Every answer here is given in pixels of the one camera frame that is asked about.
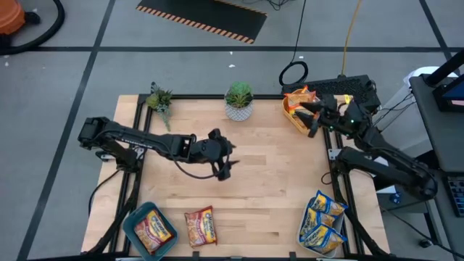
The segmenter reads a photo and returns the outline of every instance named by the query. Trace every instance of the white plant pot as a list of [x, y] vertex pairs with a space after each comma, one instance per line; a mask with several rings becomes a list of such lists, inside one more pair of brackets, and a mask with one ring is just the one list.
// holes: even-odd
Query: white plant pot
[[235, 121], [243, 121], [248, 119], [253, 112], [253, 100], [246, 106], [245, 108], [240, 108], [237, 109], [229, 104], [227, 104], [227, 101], [225, 100], [224, 97], [224, 103], [225, 103], [225, 114], [227, 117], [229, 117], [231, 120]]

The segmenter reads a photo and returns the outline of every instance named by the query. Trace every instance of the orange vacuum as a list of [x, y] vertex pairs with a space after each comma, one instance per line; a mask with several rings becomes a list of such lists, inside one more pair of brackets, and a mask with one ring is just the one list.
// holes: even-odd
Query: orange vacuum
[[50, 39], [65, 20], [65, 10], [59, 0], [52, 0], [58, 8], [55, 23], [42, 36], [22, 46], [11, 46], [12, 36], [23, 25], [37, 25], [41, 18], [35, 12], [24, 12], [17, 0], [0, 0], [0, 55], [18, 54], [33, 49]]

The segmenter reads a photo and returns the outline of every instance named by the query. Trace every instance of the succulent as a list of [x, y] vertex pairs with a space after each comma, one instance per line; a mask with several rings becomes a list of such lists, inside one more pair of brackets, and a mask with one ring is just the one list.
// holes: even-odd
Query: succulent
[[169, 105], [173, 97], [172, 91], [161, 89], [155, 82], [152, 82], [150, 90], [152, 94], [146, 98], [146, 105], [158, 113], [165, 123], [167, 131], [170, 131], [169, 118], [171, 117], [171, 111]]
[[225, 100], [235, 108], [244, 108], [253, 100], [252, 87], [245, 82], [234, 82], [225, 95]]

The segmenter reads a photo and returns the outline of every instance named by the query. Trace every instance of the red snack bag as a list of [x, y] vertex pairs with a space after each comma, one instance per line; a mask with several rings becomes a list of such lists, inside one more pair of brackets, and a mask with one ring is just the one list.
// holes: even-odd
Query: red snack bag
[[216, 243], [215, 227], [212, 222], [212, 206], [205, 207], [193, 213], [185, 213], [190, 247]]
[[138, 238], [150, 254], [159, 249], [173, 238], [173, 235], [162, 222], [156, 210], [150, 211], [146, 217], [134, 228]]

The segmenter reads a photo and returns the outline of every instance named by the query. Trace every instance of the yellow cable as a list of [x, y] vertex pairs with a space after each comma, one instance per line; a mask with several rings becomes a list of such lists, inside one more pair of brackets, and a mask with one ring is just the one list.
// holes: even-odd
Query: yellow cable
[[342, 74], [342, 75], [345, 74], [345, 63], [346, 63], [346, 56], [347, 56], [347, 47], [348, 47], [348, 42], [349, 42], [349, 35], [351, 34], [351, 30], [353, 29], [353, 25], [354, 25], [355, 20], [356, 20], [357, 12], [358, 12], [359, 9], [360, 9], [361, 2], [362, 2], [362, 1], [363, 1], [363, 0], [357, 0], [357, 5], [356, 5], [355, 13], [353, 14], [353, 18], [351, 19], [351, 24], [349, 24], [347, 39], [345, 40], [345, 47], [343, 48], [343, 62], [342, 62], [342, 64], [341, 64], [341, 74]]

